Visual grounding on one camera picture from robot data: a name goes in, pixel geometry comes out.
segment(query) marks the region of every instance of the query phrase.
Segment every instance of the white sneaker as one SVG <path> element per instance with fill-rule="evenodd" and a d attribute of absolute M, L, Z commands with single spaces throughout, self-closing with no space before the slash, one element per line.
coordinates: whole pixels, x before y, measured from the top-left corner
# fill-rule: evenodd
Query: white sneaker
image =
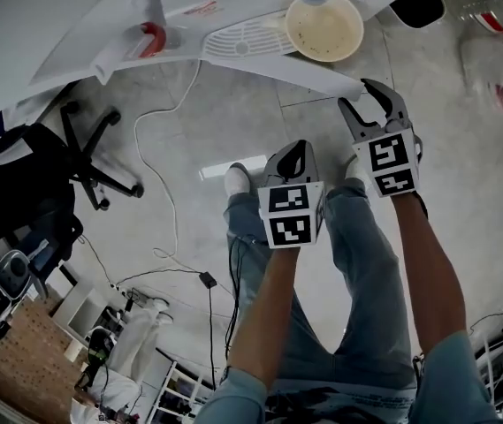
<path fill-rule="evenodd" d="M 346 162 L 346 179 L 358 178 L 365 185 L 365 189 L 370 185 L 369 175 L 365 172 L 357 155 L 352 155 Z"/>
<path fill-rule="evenodd" d="M 173 322 L 174 322 L 174 320 L 168 314 L 161 313 L 160 315 L 158 315 L 156 317 L 156 324 L 158 326 L 161 326 L 161 325 L 172 325 Z"/>
<path fill-rule="evenodd" d="M 234 163 L 224 175 L 224 187 L 227 197 L 237 193 L 251 192 L 251 179 L 247 169 L 241 163 Z"/>
<path fill-rule="evenodd" d="M 169 303 L 163 299 L 148 299 L 145 307 L 149 309 L 156 309 L 159 313 L 169 309 Z"/>

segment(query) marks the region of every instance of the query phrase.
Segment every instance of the light blue shirt sleeve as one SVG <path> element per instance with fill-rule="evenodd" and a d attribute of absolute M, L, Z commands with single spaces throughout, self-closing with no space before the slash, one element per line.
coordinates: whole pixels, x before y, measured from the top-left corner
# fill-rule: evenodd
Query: light blue shirt sleeve
<path fill-rule="evenodd" d="M 466 332 L 460 331 L 447 337 L 426 357 L 422 384 L 410 422 L 501 422 L 479 377 Z"/>
<path fill-rule="evenodd" d="M 227 378 L 198 413 L 194 424 L 264 424 L 266 400 L 265 385 L 230 367 Z"/>

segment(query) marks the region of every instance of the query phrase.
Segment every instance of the black office chair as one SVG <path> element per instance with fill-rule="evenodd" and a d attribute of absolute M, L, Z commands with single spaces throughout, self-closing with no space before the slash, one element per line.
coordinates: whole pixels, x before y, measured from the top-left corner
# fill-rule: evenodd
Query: black office chair
<path fill-rule="evenodd" d="M 41 268 L 33 271 L 46 295 L 50 272 L 72 253 L 72 244 L 82 233 L 74 215 L 74 187 L 69 183 L 66 145 L 43 125 L 21 126 L 0 140 L 0 154 L 23 140 L 31 153 L 0 164 L 0 239 L 28 226 L 48 240 L 54 253 Z"/>
<path fill-rule="evenodd" d="M 117 180 L 92 166 L 92 154 L 95 151 L 95 147 L 98 145 L 108 125 L 116 125 L 119 122 L 121 119 L 119 112 L 112 109 L 96 127 L 84 149 L 80 150 L 70 121 L 70 115 L 76 114 L 79 111 L 80 106 L 77 102 L 69 102 L 61 108 L 60 117 L 63 120 L 66 144 L 70 152 L 69 160 L 72 164 L 71 168 L 75 174 L 72 179 L 82 183 L 86 195 L 90 199 L 94 209 L 107 210 L 110 206 L 110 202 L 106 198 L 98 202 L 94 192 L 94 188 L 97 187 L 98 184 L 108 186 L 125 196 L 134 196 L 136 198 L 143 196 L 144 189 L 142 184 L 135 184 L 132 188 L 127 188 L 121 185 Z"/>

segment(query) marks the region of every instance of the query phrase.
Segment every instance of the jeans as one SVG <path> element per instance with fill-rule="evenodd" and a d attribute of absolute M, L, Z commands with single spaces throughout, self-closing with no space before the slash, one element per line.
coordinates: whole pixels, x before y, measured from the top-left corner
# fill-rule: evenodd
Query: jeans
<path fill-rule="evenodd" d="M 272 255 L 249 193 L 229 200 L 224 217 L 232 271 L 240 272 L 240 318 L 253 302 Z M 348 178 L 326 197 L 325 222 L 333 261 L 352 296 L 346 333 L 328 353 L 294 294 L 278 379 L 362 384 L 391 389 L 415 386 L 407 309 L 398 258 L 370 209 L 363 182 Z"/>

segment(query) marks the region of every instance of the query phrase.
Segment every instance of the white shelf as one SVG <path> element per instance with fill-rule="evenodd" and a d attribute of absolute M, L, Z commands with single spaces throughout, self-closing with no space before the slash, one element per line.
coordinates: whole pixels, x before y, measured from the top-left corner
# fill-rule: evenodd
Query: white shelf
<path fill-rule="evenodd" d="M 156 409 L 161 410 L 161 412 L 165 412 L 165 413 L 173 414 L 174 416 L 178 416 L 178 417 L 182 418 L 183 421 L 189 420 L 190 422 L 194 422 L 194 420 L 192 418 L 186 416 L 185 414 L 176 413 L 176 412 L 173 412 L 172 410 L 167 410 L 166 408 L 163 408 L 160 406 L 158 406 Z"/>
<path fill-rule="evenodd" d="M 177 396 L 181 399 L 185 399 L 187 401 L 190 401 L 190 397 L 188 396 L 185 396 L 184 394 L 180 394 L 178 391 L 175 391 L 175 390 L 171 390 L 170 388 L 165 388 L 164 389 L 166 392 L 170 392 L 171 394 L 173 394 L 174 396 Z"/>
<path fill-rule="evenodd" d="M 191 383 L 198 383 L 197 380 L 195 380 L 194 378 L 192 378 L 190 375 L 186 375 L 184 374 L 183 372 L 180 372 L 178 369 L 175 369 L 174 370 L 174 374 L 176 374 L 178 377 L 184 379 L 184 380 L 187 380 Z"/>

